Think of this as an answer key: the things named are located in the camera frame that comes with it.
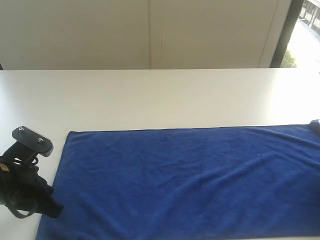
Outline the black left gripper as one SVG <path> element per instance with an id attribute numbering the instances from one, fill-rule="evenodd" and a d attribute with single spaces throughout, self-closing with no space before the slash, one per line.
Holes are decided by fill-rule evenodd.
<path id="1" fill-rule="evenodd" d="M 16 218 L 37 213 L 58 218 L 64 206 L 53 198 L 54 188 L 38 175 L 36 165 L 24 166 L 0 157 L 0 204 Z"/>

